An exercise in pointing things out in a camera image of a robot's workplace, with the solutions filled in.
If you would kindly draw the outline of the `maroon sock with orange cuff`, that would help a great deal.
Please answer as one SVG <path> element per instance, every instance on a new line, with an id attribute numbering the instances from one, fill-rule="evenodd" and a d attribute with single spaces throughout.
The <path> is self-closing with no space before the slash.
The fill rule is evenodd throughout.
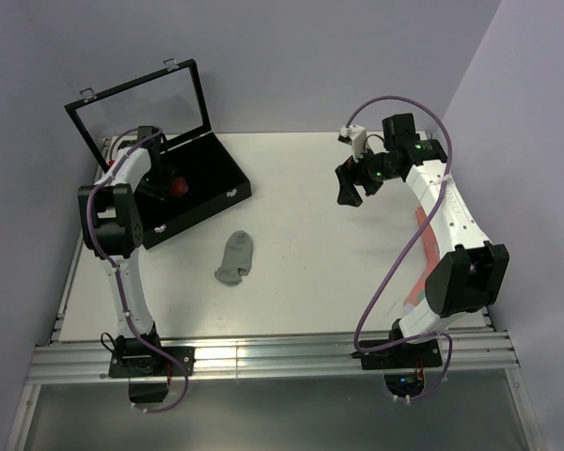
<path id="1" fill-rule="evenodd" d="M 175 198 L 184 197 L 189 191 L 189 186 L 184 177 L 176 177 L 169 187 L 169 195 Z"/>

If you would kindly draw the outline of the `black display case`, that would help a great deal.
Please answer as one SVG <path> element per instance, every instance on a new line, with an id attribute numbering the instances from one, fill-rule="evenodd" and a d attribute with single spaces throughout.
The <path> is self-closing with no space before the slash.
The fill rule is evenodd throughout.
<path id="1" fill-rule="evenodd" d="M 129 82 L 81 91 L 65 110 L 100 169 L 136 140 L 137 127 L 160 128 L 168 140 L 165 159 L 189 191 L 165 202 L 135 197 L 145 248 L 153 248 L 249 198 L 249 178 L 212 130 L 197 63 L 165 61 L 164 67 Z"/>

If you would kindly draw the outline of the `grey-green ankle sock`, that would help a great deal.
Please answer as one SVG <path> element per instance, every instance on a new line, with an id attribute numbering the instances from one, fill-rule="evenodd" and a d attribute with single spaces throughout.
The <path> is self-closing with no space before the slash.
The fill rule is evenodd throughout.
<path id="1" fill-rule="evenodd" d="M 227 287 L 238 286 L 252 269 L 253 240 L 244 230 L 235 231 L 227 240 L 220 266 L 214 273 Z"/>

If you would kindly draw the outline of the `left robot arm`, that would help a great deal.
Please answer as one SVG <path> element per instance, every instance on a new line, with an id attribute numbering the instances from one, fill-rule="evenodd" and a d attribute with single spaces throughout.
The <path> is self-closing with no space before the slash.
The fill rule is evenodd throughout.
<path id="1" fill-rule="evenodd" d="M 163 131 L 152 126 L 133 130 L 136 140 L 117 151 L 114 162 L 92 185 L 78 190 L 83 237 L 106 271 L 117 312 L 113 357 L 143 375 L 153 375 L 164 363 L 181 366 L 166 352 L 149 312 L 139 271 L 144 231 L 135 191 L 159 162 Z"/>

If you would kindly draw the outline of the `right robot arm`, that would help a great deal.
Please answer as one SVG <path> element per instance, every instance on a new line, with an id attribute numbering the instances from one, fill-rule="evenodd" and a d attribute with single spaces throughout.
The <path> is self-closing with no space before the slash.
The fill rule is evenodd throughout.
<path id="1" fill-rule="evenodd" d="M 337 202 L 357 208 L 385 182 L 401 179 L 424 211 L 422 226 L 436 239 L 439 261 L 424 282 L 424 298 L 396 322 L 399 336 L 387 346 L 390 360 L 407 366 L 421 352 L 417 339 L 495 303 L 509 252 L 505 245 L 492 243 L 467 208 L 450 174 L 449 145 L 422 138 L 410 114 L 384 119 L 383 134 L 384 149 L 375 153 L 365 128 L 341 128 L 338 139 L 351 146 L 352 156 L 335 170 Z"/>

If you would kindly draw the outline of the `pink patterned sock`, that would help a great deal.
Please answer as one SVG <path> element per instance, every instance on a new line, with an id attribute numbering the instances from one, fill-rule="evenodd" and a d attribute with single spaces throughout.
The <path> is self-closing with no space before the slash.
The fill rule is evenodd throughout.
<path id="1" fill-rule="evenodd" d="M 437 239 L 430 225 L 420 236 L 426 265 L 419 279 L 403 302 L 404 313 L 412 312 L 425 299 L 425 282 L 440 261 Z"/>

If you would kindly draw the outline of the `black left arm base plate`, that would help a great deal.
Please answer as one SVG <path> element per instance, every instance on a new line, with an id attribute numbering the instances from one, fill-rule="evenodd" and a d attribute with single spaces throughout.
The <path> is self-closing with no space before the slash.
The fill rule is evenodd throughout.
<path id="1" fill-rule="evenodd" d="M 181 377 L 193 374 L 194 347 L 164 347 L 164 351 L 178 361 L 182 369 L 159 353 L 152 354 L 146 348 L 115 355 L 110 363 L 108 377 L 129 379 L 145 377 Z"/>

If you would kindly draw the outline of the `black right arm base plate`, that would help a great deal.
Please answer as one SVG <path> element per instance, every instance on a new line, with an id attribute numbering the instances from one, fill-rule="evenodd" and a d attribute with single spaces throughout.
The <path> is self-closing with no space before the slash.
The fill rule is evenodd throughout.
<path id="1" fill-rule="evenodd" d="M 354 351 L 352 358 L 360 361 L 363 370 L 416 369 L 443 365 L 441 351 L 435 339 L 418 344 L 400 344 L 369 354 Z"/>

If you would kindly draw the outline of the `aluminium frame rail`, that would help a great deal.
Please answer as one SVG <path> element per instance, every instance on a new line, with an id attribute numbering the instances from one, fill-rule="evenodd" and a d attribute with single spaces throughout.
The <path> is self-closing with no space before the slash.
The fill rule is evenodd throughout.
<path id="1" fill-rule="evenodd" d="M 513 369 L 519 366 L 506 332 L 452 331 L 453 371 Z M 259 338 L 171 340 L 171 345 L 195 349 L 191 378 L 241 380 L 292 377 L 349 376 L 361 372 L 353 359 L 348 334 L 316 334 Z M 127 382 L 108 376 L 110 353 L 98 342 L 61 343 L 35 349 L 26 383 L 29 385 Z"/>

